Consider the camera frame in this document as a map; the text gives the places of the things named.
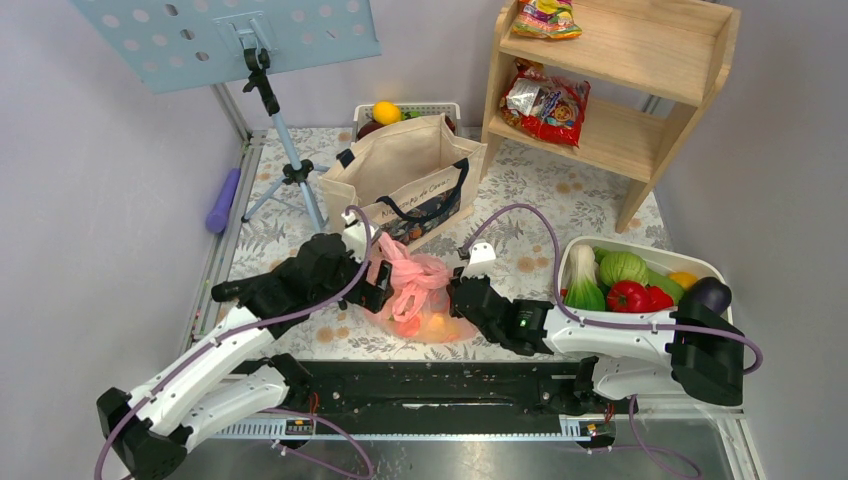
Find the pink plastic grocery bag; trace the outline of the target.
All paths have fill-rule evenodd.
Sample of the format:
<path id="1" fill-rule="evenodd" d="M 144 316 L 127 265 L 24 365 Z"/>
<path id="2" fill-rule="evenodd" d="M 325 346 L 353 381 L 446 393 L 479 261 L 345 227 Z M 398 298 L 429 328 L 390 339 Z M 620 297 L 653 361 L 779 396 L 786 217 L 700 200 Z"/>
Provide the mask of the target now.
<path id="1" fill-rule="evenodd" d="M 450 314 L 447 286 L 451 272 L 443 260 L 412 254 L 386 234 L 379 237 L 371 260 L 367 279 L 374 281 L 377 267 L 386 261 L 391 266 L 389 286 L 393 289 L 393 295 L 379 312 L 365 312 L 371 324 L 394 336 L 425 344 L 452 344 L 477 335 L 467 320 Z"/>

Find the beige canvas tote bag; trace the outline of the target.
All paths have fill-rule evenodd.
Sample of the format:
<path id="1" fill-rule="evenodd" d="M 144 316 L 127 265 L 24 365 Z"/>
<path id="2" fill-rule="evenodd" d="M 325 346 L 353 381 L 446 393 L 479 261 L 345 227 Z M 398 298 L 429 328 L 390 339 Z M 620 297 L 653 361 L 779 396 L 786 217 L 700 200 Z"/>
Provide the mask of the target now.
<path id="1" fill-rule="evenodd" d="M 486 150 L 455 135 L 443 115 L 375 130 L 320 178 L 328 230 L 342 232 L 344 211 L 354 205 L 392 239 L 422 247 L 474 212 Z"/>

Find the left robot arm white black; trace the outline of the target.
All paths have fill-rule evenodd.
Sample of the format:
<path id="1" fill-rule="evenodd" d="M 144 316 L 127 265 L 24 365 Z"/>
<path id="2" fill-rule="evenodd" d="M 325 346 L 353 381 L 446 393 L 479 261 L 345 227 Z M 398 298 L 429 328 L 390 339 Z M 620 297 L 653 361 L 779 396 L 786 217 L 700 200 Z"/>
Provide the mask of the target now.
<path id="1" fill-rule="evenodd" d="M 382 263 L 373 283 L 366 278 L 380 236 L 360 223 L 319 233 L 275 269 L 214 286 L 214 301 L 235 304 L 217 327 L 148 382 L 129 392 L 112 387 L 97 399 L 107 446 L 129 473 L 164 479 L 206 438 L 256 412 L 309 407 L 313 377 L 289 354 L 221 382 L 315 311 L 335 303 L 380 310 L 391 295 L 391 267 Z"/>

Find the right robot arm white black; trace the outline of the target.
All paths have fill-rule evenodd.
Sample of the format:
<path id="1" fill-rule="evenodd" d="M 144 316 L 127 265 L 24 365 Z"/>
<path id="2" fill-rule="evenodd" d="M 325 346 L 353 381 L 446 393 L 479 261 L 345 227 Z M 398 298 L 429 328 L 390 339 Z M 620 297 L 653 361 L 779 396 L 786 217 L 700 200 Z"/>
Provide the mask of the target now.
<path id="1" fill-rule="evenodd" d="M 573 386 L 583 410 L 597 412 L 633 395 L 677 392 L 719 406 L 743 402 L 746 338 L 691 295 L 675 310 L 619 323 L 581 319 L 550 301 L 510 300 L 486 276 L 457 275 L 447 292 L 451 313 L 505 350 L 586 355 L 590 374 Z"/>

